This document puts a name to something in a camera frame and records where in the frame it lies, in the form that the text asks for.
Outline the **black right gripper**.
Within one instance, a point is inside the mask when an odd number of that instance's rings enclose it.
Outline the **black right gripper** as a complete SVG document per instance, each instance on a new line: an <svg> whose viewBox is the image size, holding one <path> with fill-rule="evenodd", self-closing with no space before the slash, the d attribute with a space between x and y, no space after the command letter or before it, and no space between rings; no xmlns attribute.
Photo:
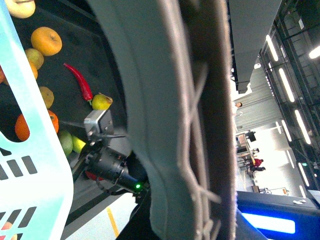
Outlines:
<svg viewBox="0 0 320 240"><path fill-rule="evenodd" d="M82 174L95 176L94 181L98 188L111 196L125 193L138 195L145 188L143 181L130 175L126 158L101 144L86 144L71 172L74 182Z"/></svg>

